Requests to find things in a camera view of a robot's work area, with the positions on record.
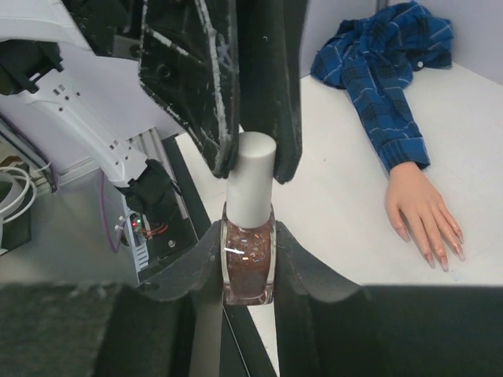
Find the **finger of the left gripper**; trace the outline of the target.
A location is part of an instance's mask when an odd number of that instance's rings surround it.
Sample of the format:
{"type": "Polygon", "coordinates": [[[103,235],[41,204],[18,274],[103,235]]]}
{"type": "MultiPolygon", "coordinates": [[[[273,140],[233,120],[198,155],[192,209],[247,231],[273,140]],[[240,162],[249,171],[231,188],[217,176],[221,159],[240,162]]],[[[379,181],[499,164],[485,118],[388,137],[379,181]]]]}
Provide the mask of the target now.
{"type": "Polygon", "coordinates": [[[236,2],[146,1],[142,12],[142,89],[189,134],[211,173],[227,178],[239,123],[236,2]]]}
{"type": "Polygon", "coordinates": [[[274,178],[291,181],[303,153],[300,52],[308,1],[238,1],[240,125],[277,143],[274,178]]]}

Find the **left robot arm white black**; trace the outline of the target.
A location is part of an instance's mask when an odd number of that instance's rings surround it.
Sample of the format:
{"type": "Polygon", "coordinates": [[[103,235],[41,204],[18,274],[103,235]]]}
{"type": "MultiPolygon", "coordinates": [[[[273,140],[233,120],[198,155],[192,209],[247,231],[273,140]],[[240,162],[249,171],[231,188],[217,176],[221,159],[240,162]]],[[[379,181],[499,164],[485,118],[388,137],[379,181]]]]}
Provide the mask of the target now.
{"type": "Polygon", "coordinates": [[[237,167],[238,132],[277,144],[284,184],[302,155],[299,53],[305,1],[4,1],[1,93],[45,114],[92,156],[131,210],[168,223],[177,200],[161,164],[108,125],[64,66],[61,46],[134,60],[140,87],[193,139],[211,173],[237,167]]]}

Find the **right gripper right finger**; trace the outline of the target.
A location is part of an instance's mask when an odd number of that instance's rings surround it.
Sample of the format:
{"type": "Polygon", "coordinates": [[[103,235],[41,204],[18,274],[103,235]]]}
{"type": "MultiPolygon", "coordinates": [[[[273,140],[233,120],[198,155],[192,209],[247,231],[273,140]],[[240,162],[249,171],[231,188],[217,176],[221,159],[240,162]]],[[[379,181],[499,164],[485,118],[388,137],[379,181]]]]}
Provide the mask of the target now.
{"type": "Polygon", "coordinates": [[[274,279],[283,376],[499,376],[502,290],[361,286],[277,224],[274,279]]]}

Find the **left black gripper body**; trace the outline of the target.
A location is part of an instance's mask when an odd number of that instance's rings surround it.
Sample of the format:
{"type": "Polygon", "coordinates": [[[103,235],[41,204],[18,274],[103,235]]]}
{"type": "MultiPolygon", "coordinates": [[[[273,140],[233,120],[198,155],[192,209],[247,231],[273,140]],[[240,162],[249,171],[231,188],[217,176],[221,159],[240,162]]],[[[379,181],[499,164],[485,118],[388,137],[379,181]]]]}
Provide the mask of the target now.
{"type": "Polygon", "coordinates": [[[142,0],[67,0],[63,4],[95,55],[140,57],[142,0]]]}

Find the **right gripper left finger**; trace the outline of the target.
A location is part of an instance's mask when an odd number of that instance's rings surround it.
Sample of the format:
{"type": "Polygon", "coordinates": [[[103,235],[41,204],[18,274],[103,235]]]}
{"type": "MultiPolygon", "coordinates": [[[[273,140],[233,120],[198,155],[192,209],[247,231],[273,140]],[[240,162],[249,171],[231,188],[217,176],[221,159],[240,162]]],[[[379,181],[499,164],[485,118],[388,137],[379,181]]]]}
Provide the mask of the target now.
{"type": "Polygon", "coordinates": [[[4,284],[4,376],[217,376],[222,274],[215,222],[198,244],[133,288],[4,284]]]}

